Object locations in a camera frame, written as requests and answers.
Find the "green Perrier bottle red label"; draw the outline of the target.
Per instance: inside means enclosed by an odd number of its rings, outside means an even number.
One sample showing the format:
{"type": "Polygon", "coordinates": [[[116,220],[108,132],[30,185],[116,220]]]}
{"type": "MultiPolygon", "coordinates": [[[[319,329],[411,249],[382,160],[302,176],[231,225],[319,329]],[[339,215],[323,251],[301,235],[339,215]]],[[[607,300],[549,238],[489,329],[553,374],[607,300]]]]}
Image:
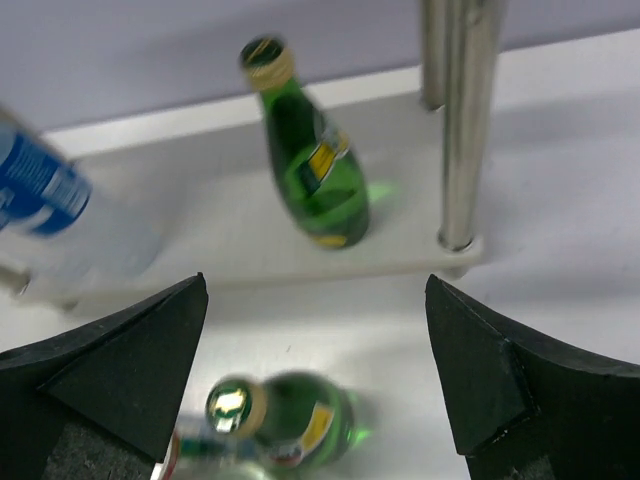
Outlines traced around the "green Perrier bottle red label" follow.
{"type": "Polygon", "coordinates": [[[217,437],[254,444],[277,473],[307,473],[338,462],[373,435],[364,398],[314,371],[263,380],[229,375],[210,390],[206,418],[217,437]]]}

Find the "green Perrier bottle yellow label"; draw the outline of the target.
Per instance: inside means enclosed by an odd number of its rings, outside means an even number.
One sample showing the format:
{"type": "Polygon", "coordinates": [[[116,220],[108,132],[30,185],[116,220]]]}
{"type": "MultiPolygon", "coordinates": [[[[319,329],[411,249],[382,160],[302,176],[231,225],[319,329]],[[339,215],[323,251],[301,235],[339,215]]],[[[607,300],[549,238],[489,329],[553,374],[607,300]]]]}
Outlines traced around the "green Perrier bottle yellow label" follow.
{"type": "Polygon", "coordinates": [[[370,206],[348,135],[304,91],[283,38],[250,40],[239,64],[260,99],[271,172],[291,219],[322,248],[357,244],[369,228],[370,206]]]}

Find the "clear soda water bottle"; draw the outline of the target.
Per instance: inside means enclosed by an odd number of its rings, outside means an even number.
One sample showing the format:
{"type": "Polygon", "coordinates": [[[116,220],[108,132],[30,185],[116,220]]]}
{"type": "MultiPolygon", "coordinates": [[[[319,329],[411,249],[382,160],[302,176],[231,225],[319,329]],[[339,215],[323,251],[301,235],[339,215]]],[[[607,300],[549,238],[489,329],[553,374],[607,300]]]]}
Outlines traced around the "clear soda water bottle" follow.
{"type": "Polygon", "coordinates": [[[203,431],[175,429],[151,479],[276,479],[250,440],[224,441],[203,431]]]}

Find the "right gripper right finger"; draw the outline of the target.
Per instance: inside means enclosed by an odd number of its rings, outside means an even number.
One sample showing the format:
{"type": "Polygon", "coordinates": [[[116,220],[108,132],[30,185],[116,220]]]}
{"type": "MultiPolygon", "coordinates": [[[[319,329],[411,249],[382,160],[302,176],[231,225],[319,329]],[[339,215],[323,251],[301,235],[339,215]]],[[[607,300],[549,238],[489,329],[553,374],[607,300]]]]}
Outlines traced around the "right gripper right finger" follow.
{"type": "Polygon", "coordinates": [[[471,478],[638,478],[638,365],[543,334],[435,275],[425,310],[471,478]]]}

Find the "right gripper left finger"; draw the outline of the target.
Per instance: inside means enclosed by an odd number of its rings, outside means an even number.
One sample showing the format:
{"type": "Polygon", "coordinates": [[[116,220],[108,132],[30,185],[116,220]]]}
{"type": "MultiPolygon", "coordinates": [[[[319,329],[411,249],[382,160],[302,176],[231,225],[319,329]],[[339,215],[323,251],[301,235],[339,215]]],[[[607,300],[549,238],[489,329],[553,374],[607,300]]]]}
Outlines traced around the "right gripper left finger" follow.
{"type": "Polygon", "coordinates": [[[2,478],[150,478],[172,437],[207,305],[197,274],[3,352],[2,478]]]}

